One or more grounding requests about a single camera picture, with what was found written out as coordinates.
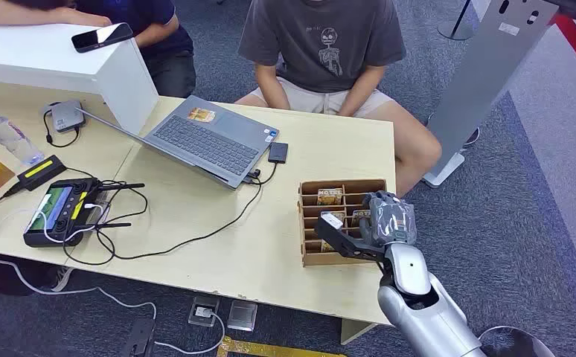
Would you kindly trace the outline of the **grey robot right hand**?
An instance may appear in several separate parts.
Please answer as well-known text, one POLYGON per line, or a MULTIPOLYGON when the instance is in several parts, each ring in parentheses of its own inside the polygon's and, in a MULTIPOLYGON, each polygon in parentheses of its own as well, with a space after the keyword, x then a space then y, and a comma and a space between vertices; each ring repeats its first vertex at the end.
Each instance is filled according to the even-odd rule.
POLYGON ((367 193, 363 205, 368 207, 369 215, 360 219, 359 230, 367 244, 376 247, 394 242, 415 245, 417 228, 414 205, 384 190, 367 193))

